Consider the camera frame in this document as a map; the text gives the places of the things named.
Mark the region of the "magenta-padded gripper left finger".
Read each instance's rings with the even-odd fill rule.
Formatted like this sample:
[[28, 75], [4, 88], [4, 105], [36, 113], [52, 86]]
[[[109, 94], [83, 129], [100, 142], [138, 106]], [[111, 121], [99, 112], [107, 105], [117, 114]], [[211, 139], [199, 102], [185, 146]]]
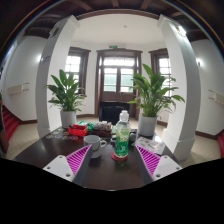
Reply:
[[87, 145], [68, 156], [58, 155], [44, 170], [81, 186], [92, 154], [92, 147]]

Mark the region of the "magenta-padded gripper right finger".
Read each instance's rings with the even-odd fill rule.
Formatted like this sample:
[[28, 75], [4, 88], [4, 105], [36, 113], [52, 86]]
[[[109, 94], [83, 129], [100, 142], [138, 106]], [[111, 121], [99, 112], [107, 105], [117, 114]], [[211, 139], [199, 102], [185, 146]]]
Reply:
[[182, 169], [182, 167], [168, 155], [159, 156], [139, 145], [135, 146], [135, 154], [145, 185]]

